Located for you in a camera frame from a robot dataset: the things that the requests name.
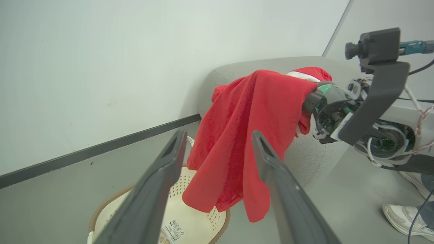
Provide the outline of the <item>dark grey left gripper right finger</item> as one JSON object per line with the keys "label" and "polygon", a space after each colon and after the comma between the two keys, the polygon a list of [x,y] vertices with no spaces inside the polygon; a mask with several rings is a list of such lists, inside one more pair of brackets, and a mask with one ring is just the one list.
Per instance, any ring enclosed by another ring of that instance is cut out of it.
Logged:
{"label": "dark grey left gripper right finger", "polygon": [[324,217],[260,131],[252,145],[261,181],[270,191],[282,244],[339,244]]}

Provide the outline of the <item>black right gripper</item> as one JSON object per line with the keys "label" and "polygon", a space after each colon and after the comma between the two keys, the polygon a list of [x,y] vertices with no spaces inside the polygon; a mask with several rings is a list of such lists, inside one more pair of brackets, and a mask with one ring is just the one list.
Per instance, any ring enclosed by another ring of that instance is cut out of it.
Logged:
{"label": "black right gripper", "polygon": [[349,119],[361,119],[366,114],[362,105],[365,92],[364,81],[351,81],[346,88],[330,81],[319,82],[302,105],[303,111],[314,117],[313,137],[323,145],[341,141],[340,132]]}

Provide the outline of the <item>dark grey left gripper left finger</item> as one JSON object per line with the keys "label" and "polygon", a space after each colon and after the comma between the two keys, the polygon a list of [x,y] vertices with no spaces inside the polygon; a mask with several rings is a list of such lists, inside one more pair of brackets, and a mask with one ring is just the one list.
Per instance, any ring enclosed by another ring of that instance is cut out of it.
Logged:
{"label": "dark grey left gripper left finger", "polygon": [[96,238],[96,244],[156,244],[170,188],[180,178],[187,132],[178,130]]}

